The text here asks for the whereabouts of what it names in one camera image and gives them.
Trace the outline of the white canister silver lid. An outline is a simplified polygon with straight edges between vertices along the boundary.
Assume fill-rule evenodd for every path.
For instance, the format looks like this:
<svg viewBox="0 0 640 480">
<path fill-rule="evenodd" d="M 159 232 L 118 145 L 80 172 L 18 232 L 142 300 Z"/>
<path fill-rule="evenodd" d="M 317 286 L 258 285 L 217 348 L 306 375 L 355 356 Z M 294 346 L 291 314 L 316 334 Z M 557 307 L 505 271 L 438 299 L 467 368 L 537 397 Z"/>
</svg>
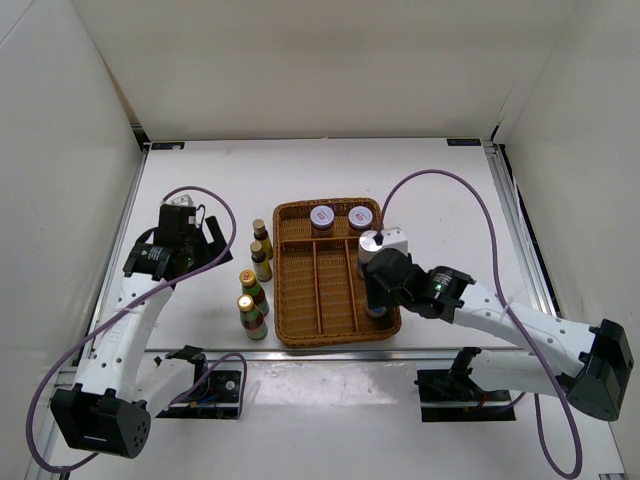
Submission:
<svg viewBox="0 0 640 480">
<path fill-rule="evenodd" d="M 369 317 L 378 319 L 378 318 L 384 317 L 387 314 L 387 308 L 386 307 L 369 308 L 368 306 L 366 306 L 365 312 Z"/>
<path fill-rule="evenodd" d="M 376 230 L 363 232 L 358 238 L 357 272 L 364 278 L 366 265 L 380 251 L 384 238 Z"/>
</svg>

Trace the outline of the small brown bottle beige cap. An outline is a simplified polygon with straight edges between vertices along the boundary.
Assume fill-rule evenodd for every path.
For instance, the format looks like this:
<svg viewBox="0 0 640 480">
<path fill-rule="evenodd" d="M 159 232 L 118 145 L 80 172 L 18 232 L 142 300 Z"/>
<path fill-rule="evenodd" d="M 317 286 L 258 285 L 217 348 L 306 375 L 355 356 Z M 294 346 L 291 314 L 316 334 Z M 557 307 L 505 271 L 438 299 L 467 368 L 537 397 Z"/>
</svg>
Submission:
<svg viewBox="0 0 640 480">
<path fill-rule="evenodd" d="M 255 219 L 252 222 L 252 228 L 254 239 L 261 244 L 267 258 L 271 260 L 273 258 L 273 249 L 265 222 L 262 219 Z"/>
</svg>

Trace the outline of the sauce bottle yellow cap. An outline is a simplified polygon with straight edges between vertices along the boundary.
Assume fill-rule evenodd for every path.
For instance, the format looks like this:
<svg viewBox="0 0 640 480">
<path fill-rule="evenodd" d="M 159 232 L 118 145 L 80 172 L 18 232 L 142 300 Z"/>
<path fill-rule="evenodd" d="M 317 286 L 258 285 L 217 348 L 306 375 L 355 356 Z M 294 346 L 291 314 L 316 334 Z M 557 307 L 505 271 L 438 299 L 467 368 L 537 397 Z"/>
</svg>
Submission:
<svg viewBox="0 0 640 480">
<path fill-rule="evenodd" d="M 243 270 L 239 274 L 239 280 L 242 285 L 242 292 L 253 299 L 255 306 L 263 316 L 267 316 L 270 311 L 269 303 L 255 273 L 252 270 Z"/>
<path fill-rule="evenodd" d="M 248 294 L 243 294 L 237 299 L 237 307 L 240 315 L 240 322 L 247 337 L 251 340 L 262 340 L 268 334 L 268 328 L 264 320 L 264 315 L 256 307 L 253 298 Z"/>
</svg>

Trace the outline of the spice jar purple lid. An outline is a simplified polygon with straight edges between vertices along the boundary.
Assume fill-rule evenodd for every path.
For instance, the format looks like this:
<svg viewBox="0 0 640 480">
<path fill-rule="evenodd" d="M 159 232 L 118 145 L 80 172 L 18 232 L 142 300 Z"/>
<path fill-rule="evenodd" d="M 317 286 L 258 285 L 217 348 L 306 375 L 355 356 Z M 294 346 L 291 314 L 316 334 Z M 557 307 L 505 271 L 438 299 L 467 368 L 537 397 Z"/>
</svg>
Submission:
<svg viewBox="0 0 640 480">
<path fill-rule="evenodd" d="M 310 212 L 311 231 L 314 238 L 333 236 L 335 213 L 328 205 L 315 206 Z"/>
<path fill-rule="evenodd" d="M 368 207 L 357 205 L 350 209 L 347 219 L 350 234 L 359 236 L 371 229 L 374 215 Z"/>
</svg>

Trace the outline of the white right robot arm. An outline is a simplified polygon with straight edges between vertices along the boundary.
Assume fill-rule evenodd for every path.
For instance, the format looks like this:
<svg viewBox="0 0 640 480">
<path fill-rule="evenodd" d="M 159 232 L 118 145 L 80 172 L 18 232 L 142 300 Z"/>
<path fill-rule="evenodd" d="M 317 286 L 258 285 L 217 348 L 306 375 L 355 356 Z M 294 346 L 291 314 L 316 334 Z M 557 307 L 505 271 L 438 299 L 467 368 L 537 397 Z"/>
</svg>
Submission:
<svg viewBox="0 0 640 480">
<path fill-rule="evenodd" d="M 470 400 L 482 390 L 515 389 L 565 398 L 580 412 L 613 422 L 620 416 L 634 359 L 624 327 L 573 322 L 517 303 L 501 302 L 470 275 L 451 267 L 429 271 L 397 249 L 379 251 L 364 267 L 369 307 L 406 310 L 473 328 L 533 354 L 500 361 L 467 349 L 449 387 Z"/>
</svg>

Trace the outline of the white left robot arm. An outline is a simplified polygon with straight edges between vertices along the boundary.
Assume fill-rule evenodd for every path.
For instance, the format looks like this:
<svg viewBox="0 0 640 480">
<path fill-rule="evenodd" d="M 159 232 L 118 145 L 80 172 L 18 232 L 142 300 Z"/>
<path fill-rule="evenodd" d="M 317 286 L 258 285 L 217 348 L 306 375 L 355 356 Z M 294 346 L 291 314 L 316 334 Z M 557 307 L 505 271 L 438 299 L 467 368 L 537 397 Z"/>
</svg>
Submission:
<svg viewBox="0 0 640 480">
<path fill-rule="evenodd" d="M 198 400 L 210 386 L 202 349 L 185 346 L 138 375 L 152 330 L 173 294 L 168 281 L 215 258 L 231 260 L 215 217 L 182 195 L 160 207 L 155 228 L 141 235 L 123 267 L 115 312 L 121 314 L 100 335 L 92 356 L 81 363 L 71 389 L 57 390 L 50 407 L 71 448 L 137 457 L 151 421 L 183 395 Z"/>
</svg>

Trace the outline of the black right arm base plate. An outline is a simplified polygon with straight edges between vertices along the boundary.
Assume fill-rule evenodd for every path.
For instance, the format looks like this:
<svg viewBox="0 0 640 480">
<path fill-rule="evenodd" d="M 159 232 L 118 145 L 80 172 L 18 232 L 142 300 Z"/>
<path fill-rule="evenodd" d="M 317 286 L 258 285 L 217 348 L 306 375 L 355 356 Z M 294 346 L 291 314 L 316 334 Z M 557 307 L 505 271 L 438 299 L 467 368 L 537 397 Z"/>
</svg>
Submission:
<svg viewBox="0 0 640 480">
<path fill-rule="evenodd" d="M 423 423 L 515 421 L 508 390 L 484 391 L 448 370 L 422 369 L 414 381 Z"/>
</svg>

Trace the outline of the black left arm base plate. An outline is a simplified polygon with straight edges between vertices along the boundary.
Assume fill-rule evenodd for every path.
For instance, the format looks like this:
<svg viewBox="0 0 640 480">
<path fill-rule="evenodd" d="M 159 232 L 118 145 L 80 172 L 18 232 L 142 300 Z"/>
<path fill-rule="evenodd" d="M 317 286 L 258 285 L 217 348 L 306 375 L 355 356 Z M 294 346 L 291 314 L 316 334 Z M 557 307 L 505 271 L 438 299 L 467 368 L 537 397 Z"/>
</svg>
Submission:
<svg viewBox="0 0 640 480">
<path fill-rule="evenodd" d="M 240 370 L 214 371 L 203 393 L 194 400 L 172 405 L 158 418 L 194 420 L 235 420 L 238 418 L 244 374 Z"/>
</svg>

